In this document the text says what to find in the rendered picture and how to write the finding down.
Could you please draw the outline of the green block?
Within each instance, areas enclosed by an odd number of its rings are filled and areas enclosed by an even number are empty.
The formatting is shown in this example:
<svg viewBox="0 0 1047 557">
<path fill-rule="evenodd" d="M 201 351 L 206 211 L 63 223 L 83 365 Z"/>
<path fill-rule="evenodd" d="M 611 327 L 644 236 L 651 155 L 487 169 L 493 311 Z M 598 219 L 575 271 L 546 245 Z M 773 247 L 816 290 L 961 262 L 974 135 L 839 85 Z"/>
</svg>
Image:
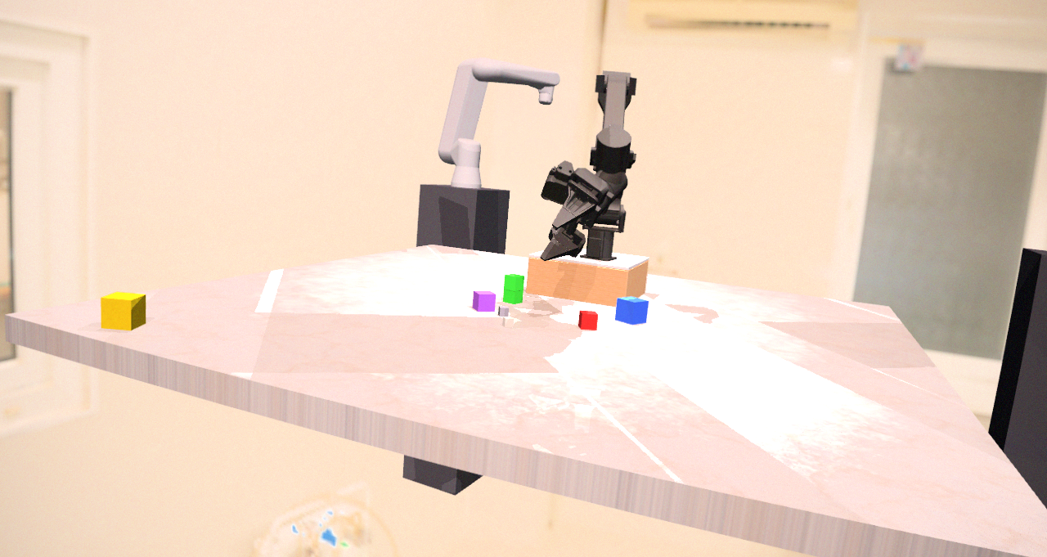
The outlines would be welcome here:
<svg viewBox="0 0 1047 557">
<path fill-rule="evenodd" d="M 504 289 L 510 291 L 524 291 L 524 275 L 505 275 Z"/>
<path fill-rule="evenodd" d="M 524 291 L 510 291 L 504 289 L 504 294 L 502 294 L 502 300 L 505 303 L 522 303 L 524 302 Z"/>
</svg>

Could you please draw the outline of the purple cube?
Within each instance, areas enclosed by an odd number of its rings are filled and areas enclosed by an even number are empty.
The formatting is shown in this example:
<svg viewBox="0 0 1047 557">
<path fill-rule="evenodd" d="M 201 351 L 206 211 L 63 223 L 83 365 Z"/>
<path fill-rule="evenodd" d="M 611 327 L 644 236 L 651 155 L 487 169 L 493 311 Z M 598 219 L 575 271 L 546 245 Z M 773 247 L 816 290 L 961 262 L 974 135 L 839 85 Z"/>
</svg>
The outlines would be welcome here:
<svg viewBox="0 0 1047 557">
<path fill-rule="evenodd" d="M 474 291 L 474 306 L 476 312 L 495 312 L 495 294 L 491 291 Z"/>
</svg>

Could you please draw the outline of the blue cube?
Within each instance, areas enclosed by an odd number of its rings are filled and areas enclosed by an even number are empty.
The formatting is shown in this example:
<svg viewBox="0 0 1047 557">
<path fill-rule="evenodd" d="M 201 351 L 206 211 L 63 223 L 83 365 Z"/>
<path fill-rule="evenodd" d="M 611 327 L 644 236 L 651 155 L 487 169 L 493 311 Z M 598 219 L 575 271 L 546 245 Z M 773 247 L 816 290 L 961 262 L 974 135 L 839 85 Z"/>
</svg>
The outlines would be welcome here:
<svg viewBox="0 0 1047 557">
<path fill-rule="evenodd" d="M 647 319 L 649 300 L 625 297 L 617 299 L 616 320 L 626 325 L 644 325 Z"/>
</svg>

